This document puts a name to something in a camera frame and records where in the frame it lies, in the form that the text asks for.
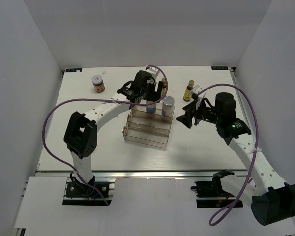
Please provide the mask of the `white blue jar silver lid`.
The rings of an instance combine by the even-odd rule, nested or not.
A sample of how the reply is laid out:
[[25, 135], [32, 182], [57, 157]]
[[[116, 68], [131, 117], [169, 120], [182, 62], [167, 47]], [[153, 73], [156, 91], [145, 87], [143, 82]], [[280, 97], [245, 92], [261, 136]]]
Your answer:
[[156, 112], [156, 103], [153, 103], [151, 101], [146, 101], [146, 112], [147, 113], [155, 113]]

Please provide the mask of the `yellow-label oil bottle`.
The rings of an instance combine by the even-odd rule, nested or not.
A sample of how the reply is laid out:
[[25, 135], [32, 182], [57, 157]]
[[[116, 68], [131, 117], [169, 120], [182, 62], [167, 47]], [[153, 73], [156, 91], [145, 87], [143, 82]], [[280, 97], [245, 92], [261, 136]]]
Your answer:
[[165, 78], [161, 79], [163, 85], [162, 85], [162, 91], [161, 91], [161, 97], [163, 97], [167, 91], [167, 80]]
[[183, 100], [188, 102], [192, 97], [192, 89], [194, 87], [194, 80], [190, 80], [183, 95]]

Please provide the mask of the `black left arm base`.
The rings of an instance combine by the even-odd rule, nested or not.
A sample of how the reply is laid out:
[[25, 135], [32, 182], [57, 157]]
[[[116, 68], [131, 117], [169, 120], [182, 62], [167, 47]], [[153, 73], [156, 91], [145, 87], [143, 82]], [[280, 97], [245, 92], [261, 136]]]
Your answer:
[[70, 174], [65, 185], [62, 204], [64, 206], [109, 206], [114, 194], [114, 183], [107, 181], [93, 181], [98, 191], [80, 183]]

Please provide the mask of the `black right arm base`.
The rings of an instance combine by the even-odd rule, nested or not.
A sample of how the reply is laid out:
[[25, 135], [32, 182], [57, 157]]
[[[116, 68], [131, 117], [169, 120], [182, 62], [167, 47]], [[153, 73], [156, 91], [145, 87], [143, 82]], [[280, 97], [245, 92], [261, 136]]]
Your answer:
[[236, 177], [233, 171], [222, 170], [215, 173], [211, 180], [194, 182], [190, 190], [196, 194], [197, 209], [221, 209], [235, 200], [237, 194], [222, 188], [221, 179], [228, 176]]

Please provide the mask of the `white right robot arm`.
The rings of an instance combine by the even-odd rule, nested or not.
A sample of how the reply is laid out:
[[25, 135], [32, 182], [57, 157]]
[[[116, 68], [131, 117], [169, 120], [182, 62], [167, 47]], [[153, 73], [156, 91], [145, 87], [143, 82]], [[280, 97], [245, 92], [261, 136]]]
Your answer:
[[186, 105], [185, 113], [176, 118], [187, 128], [201, 121], [216, 126], [218, 135], [240, 158], [248, 170], [248, 181], [234, 172], [224, 170], [212, 178], [213, 192], [218, 196], [226, 193], [239, 196], [249, 206], [255, 219], [263, 226], [295, 216], [295, 184], [289, 185], [270, 165], [260, 149], [254, 147], [251, 130], [236, 116], [236, 101], [230, 93], [218, 93], [215, 104], [206, 103], [206, 98]]

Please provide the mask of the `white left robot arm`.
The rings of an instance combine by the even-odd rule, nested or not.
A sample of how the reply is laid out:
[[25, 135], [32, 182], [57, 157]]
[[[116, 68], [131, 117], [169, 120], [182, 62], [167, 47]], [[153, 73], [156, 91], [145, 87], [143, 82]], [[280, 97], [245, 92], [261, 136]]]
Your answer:
[[160, 100], [163, 82], [156, 81], [159, 73], [159, 69], [151, 66], [140, 70], [134, 80], [117, 90], [111, 102], [105, 101], [89, 112], [74, 112], [71, 115], [64, 142], [73, 159], [74, 177], [79, 182], [77, 190], [83, 196], [89, 196], [94, 191], [91, 155], [97, 146], [98, 131], [134, 104], [140, 104], [142, 100], [152, 103]]

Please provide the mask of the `clear three-tier organizer rack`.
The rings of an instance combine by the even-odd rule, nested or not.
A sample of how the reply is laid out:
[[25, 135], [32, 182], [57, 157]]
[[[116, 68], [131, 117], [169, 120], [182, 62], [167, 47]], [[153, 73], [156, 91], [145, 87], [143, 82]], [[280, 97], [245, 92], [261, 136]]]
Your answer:
[[146, 101], [142, 106], [131, 109], [122, 131], [126, 141], [157, 148], [167, 147], [173, 115], [171, 117], [162, 115], [162, 101], [156, 103], [156, 112], [153, 114], [146, 112]]

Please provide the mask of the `blue label right corner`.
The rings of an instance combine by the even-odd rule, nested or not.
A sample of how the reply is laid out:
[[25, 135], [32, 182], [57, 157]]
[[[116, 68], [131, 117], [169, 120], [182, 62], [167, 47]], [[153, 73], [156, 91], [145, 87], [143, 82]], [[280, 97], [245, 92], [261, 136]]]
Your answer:
[[229, 70], [227, 66], [211, 66], [212, 70]]

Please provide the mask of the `blue label corner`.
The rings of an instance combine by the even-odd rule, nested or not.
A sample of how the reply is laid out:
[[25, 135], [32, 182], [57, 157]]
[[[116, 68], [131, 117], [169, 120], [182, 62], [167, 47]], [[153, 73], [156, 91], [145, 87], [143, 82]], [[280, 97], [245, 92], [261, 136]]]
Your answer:
[[79, 73], [82, 72], [82, 68], [67, 68], [65, 73]]
[[212, 70], [229, 70], [227, 66], [211, 66]]

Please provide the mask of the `brown jar white red lid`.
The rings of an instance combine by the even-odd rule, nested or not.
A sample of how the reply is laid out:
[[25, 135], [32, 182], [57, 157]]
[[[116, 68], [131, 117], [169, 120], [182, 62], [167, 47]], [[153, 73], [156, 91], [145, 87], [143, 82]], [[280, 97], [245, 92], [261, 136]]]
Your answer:
[[105, 91], [105, 85], [100, 75], [94, 75], [91, 81], [97, 93], [102, 93]]

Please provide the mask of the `blue label left corner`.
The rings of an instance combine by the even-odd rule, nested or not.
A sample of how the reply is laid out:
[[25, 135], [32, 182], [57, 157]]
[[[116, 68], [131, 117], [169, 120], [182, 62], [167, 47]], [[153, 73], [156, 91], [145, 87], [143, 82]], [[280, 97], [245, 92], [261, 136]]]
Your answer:
[[82, 72], [82, 68], [67, 68], [65, 73], [79, 73]]

